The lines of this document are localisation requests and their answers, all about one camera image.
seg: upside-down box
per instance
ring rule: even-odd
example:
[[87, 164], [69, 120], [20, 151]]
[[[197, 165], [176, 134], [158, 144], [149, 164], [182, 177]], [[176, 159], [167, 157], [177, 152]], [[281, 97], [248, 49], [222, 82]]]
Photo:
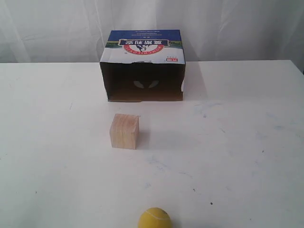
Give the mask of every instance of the upside-down box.
[[180, 101], [185, 58], [179, 30], [112, 31], [100, 60], [109, 101]]

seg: tennis ball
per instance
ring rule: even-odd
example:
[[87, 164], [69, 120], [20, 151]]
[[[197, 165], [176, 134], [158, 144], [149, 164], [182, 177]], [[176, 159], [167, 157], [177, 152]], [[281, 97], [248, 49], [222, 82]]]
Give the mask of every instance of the tennis ball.
[[138, 228], [171, 228], [171, 219], [160, 208], [147, 209], [139, 218]]

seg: white curtain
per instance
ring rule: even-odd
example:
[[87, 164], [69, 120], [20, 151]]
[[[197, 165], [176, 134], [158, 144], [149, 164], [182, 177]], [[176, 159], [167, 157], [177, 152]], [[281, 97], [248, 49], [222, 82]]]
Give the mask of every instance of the white curtain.
[[304, 69], [304, 0], [0, 0], [0, 62], [98, 62], [114, 29], [180, 29], [187, 61]]

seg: table surface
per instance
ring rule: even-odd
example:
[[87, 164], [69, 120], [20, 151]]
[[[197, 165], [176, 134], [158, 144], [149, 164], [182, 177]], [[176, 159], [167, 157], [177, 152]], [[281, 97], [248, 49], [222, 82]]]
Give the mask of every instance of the table surface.
[[[0, 227], [304, 227], [304, 76], [188, 62], [184, 101], [109, 103], [98, 63], [0, 64]], [[113, 149], [115, 113], [140, 115]]]

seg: wooden cube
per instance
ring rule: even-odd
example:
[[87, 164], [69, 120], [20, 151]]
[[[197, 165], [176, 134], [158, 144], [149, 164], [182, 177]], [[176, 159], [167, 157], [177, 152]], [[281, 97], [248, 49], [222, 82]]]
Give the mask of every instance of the wooden cube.
[[138, 134], [139, 116], [115, 114], [110, 129], [112, 147], [135, 150]]

